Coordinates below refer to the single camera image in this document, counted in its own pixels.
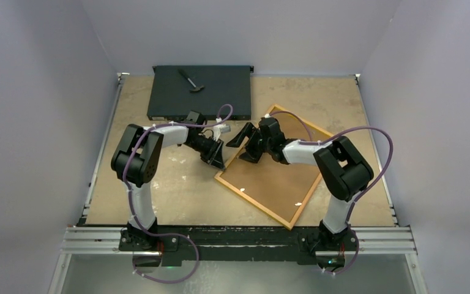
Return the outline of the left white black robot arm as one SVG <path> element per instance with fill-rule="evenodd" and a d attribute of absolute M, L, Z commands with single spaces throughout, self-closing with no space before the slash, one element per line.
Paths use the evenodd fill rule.
<path fill-rule="evenodd" d="M 144 251 L 158 242 L 157 218 L 152 207 L 151 181 L 154 178 L 163 148 L 185 145 L 198 152 L 200 159 L 221 171 L 225 170 L 220 135 L 229 129 L 226 119 L 216 117 L 208 124 L 201 113 L 191 111 L 185 120 L 142 127 L 129 124 L 111 159 L 128 195 L 130 218 L 126 226 L 125 244 L 136 244 Z"/>

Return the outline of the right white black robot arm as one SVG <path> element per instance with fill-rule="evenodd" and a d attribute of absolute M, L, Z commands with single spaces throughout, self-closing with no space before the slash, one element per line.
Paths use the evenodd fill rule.
<path fill-rule="evenodd" d="M 348 137 L 336 135 L 319 142 L 288 138 L 271 116 L 262 118 L 257 126 L 248 122 L 226 145 L 242 146 L 240 158 L 247 162 L 257 163 L 268 154 L 284 165 L 318 168 L 331 194 L 327 213 L 318 226 L 318 241 L 326 249 L 336 248 L 350 232 L 351 210 L 375 181 L 372 167 Z"/>

